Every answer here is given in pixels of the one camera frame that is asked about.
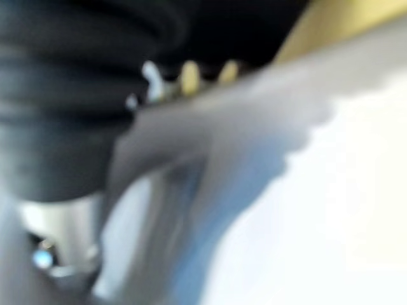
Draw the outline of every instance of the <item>metal mechanism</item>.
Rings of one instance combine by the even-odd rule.
[[[25,229],[39,242],[33,263],[61,287],[82,289],[100,266],[102,193],[56,203],[23,201]]]

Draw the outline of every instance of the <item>small blue light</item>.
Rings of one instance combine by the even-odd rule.
[[[53,257],[52,254],[45,250],[37,250],[32,255],[34,265],[40,269],[48,269],[52,267]]]

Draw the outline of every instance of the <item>grey metal part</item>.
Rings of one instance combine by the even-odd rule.
[[[86,282],[100,267],[100,215],[104,201],[102,193],[76,200],[18,204],[22,224],[27,232],[46,240],[55,247],[57,265],[46,273],[61,285]]]
[[[233,86],[140,113],[116,150],[110,207],[144,178],[107,223],[94,294],[115,304],[198,304],[217,242],[284,171],[285,153],[302,147],[310,127],[327,119],[330,100],[374,90],[405,69],[406,41],[403,18]],[[145,223],[138,226],[140,212]],[[134,226],[121,227],[123,221]],[[55,290],[33,270],[10,204],[1,207],[0,227],[2,304],[90,302]],[[119,257],[114,249],[125,245]],[[102,283],[116,286],[109,291]]]

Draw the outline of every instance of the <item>silver metal tube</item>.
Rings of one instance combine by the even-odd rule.
[[[19,212],[25,229],[41,242],[34,264],[63,287],[84,288],[100,266],[102,193],[70,201],[23,201]]]

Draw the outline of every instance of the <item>white surface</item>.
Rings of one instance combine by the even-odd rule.
[[[224,237],[202,305],[407,304],[406,84],[337,99]]]

